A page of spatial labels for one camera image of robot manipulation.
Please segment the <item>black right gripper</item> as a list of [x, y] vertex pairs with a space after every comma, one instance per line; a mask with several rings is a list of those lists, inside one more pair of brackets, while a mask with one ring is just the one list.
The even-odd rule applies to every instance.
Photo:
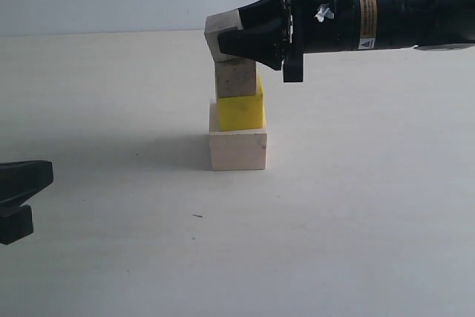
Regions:
[[305, 54], [376, 48], [377, 0], [286, 0], [286, 4], [284, 0], [258, 0], [237, 10], [242, 30], [220, 33], [220, 52], [275, 71], [283, 66], [285, 82], [304, 81]]

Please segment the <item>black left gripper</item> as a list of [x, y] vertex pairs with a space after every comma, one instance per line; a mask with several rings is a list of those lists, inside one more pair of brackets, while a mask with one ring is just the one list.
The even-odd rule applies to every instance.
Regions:
[[33, 234], [32, 209], [22, 204], [52, 183], [51, 161], [26, 160], [1, 163], [2, 245], [12, 244]]

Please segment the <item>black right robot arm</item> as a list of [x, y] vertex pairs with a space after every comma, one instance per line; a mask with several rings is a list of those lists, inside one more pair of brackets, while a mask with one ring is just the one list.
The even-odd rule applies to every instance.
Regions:
[[241, 26], [218, 35], [219, 50], [285, 82], [303, 82], [307, 54], [474, 46], [474, 0], [260, 0], [237, 11]]

